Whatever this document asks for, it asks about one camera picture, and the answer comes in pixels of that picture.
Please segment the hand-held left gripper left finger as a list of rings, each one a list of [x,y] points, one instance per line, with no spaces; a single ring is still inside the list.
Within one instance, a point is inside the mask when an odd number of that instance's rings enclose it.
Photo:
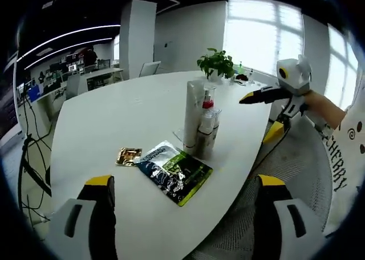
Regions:
[[[45,239],[57,259],[116,259],[114,177],[89,179],[52,216]]]

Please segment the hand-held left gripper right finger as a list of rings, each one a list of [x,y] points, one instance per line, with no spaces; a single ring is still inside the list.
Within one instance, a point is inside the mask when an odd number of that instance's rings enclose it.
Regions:
[[[322,224],[285,182],[259,174],[255,201],[255,259],[312,259],[324,245]]]

